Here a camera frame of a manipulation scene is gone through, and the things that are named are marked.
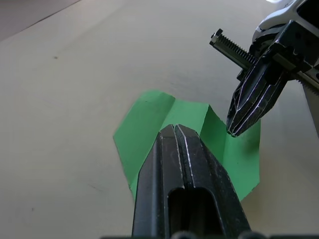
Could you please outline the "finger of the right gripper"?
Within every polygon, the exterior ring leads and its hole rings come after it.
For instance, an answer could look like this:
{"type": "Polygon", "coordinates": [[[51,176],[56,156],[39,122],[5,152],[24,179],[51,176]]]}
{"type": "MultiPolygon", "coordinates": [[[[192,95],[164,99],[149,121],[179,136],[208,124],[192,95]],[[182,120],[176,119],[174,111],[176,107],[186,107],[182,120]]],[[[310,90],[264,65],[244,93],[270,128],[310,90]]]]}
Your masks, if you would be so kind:
{"type": "Polygon", "coordinates": [[[260,79],[255,84],[252,92],[248,95],[248,99],[244,101],[244,105],[240,108],[243,116],[239,122],[239,135],[252,127],[273,108],[286,83],[287,76],[282,76],[274,85],[267,83],[265,79],[260,79]]]}
{"type": "Polygon", "coordinates": [[[259,60],[236,88],[226,120],[227,133],[231,136],[241,135],[258,121],[256,107],[269,85],[266,80],[268,68],[268,63],[259,60]]]}

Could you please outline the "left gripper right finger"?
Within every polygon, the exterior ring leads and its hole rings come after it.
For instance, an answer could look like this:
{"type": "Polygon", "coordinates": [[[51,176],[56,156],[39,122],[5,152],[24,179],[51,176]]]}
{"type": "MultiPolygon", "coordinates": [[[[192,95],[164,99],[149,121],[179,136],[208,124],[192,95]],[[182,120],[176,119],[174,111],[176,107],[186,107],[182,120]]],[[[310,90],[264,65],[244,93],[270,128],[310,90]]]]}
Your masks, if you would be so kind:
{"type": "Polygon", "coordinates": [[[175,126],[184,190],[174,193],[174,231],[239,236],[251,230],[228,173],[192,129],[175,126]]]}

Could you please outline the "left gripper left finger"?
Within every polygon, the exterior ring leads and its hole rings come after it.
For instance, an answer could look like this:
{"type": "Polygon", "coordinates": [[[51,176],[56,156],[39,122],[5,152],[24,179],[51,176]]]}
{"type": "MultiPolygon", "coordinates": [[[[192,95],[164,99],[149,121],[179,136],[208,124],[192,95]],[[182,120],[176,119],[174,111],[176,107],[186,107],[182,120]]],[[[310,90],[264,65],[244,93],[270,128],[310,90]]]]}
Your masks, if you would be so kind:
{"type": "Polygon", "coordinates": [[[170,236],[171,191],[183,188],[174,126],[157,134],[138,174],[132,236],[170,236]]]}

